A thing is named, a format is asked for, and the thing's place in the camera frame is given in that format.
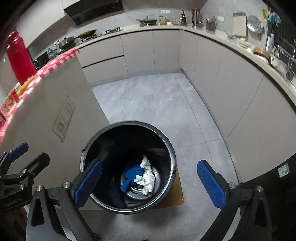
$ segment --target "crumpled white tissue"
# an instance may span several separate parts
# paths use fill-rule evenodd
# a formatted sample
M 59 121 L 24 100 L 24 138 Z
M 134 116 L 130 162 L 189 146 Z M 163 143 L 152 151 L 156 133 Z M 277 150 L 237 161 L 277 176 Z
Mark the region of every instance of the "crumpled white tissue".
M 140 167 L 144 168 L 144 174 L 143 176 L 136 175 L 134 182 L 143 185 L 144 187 L 142 189 L 142 193 L 147 195 L 149 192 L 153 191 L 155 176 L 151 169 L 150 162 L 146 156 L 143 156 Z

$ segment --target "blue rubber pad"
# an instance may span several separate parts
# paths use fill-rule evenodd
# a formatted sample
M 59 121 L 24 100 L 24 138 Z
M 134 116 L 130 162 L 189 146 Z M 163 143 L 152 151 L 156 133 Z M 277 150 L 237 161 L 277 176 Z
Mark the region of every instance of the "blue rubber pad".
M 98 183 L 102 171 L 102 163 L 97 161 L 74 192 L 74 203 L 76 207 L 83 207 L 85 205 L 89 195 Z
M 29 150 L 28 144 L 25 143 L 25 142 L 22 143 L 17 148 L 15 148 L 14 150 L 12 150 L 12 151 L 10 151 L 8 153 L 8 159 L 9 159 L 9 161 L 11 161 L 11 162 L 15 161 L 20 156 L 22 156 L 23 154 L 25 154 L 28 150 Z
M 223 209 L 226 205 L 225 192 L 220 187 L 216 179 L 210 173 L 203 162 L 197 164 L 197 174 L 202 181 L 215 207 Z

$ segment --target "black range hood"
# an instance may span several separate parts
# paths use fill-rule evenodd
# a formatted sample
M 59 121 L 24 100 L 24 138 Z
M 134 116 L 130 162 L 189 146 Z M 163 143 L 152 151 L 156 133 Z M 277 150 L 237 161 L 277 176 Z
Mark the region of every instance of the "black range hood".
M 80 0 L 65 9 L 76 25 L 118 11 L 123 11 L 119 0 Z

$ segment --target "person's hand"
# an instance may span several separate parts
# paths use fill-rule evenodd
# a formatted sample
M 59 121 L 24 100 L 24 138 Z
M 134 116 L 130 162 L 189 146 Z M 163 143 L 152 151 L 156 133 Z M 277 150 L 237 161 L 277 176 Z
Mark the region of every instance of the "person's hand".
M 28 217 L 24 207 L 5 213 L 5 218 L 10 226 L 16 221 L 24 230 L 26 230 Z

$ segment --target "red and white checkered tablecloth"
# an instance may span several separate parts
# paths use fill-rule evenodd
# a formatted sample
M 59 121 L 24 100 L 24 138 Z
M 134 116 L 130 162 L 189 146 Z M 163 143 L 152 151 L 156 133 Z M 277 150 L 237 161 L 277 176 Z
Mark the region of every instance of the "red and white checkered tablecloth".
M 76 55 L 77 53 L 79 53 L 79 50 L 77 48 L 70 49 L 67 52 L 59 55 L 55 59 L 49 61 L 45 66 L 43 66 L 40 70 L 38 70 L 38 72 L 34 75 L 35 77 L 34 80 L 32 80 L 32 82 L 28 85 L 24 93 L 19 97 L 19 102 L 16 104 L 16 106 L 12 110 L 10 116 L 7 118 L 4 125 L 0 127 L 0 144 L 2 143 L 5 132 L 13 116 L 16 114 L 18 108 L 22 105 L 22 103 L 25 101 L 28 95 L 32 93 L 33 89 L 39 84 L 41 80 L 45 79 L 50 73 L 58 69 L 69 59 L 72 59 L 73 57 L 77 57 Z

